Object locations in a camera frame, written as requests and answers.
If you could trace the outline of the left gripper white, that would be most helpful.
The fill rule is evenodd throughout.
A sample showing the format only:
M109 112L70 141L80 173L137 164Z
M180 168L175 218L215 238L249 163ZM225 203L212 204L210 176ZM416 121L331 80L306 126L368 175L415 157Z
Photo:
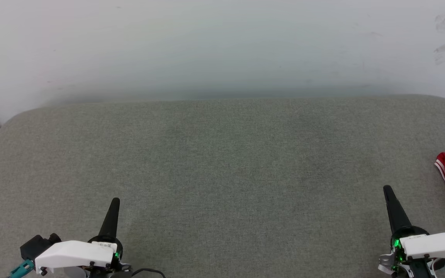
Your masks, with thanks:
M116 239L120 199L112 199L99 235L88 242L55 243L35 259L41 276L62 269L69 278L130 278L131 265L122 262L122 243Z

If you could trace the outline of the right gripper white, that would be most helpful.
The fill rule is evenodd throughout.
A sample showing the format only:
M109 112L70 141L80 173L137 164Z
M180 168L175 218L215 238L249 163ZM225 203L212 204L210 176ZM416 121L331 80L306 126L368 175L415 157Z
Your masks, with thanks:
M393 234L391 252L379 256L378 269L392 278L435 278L445 260L445 232L411 226L392 187L383 186L383 192Z

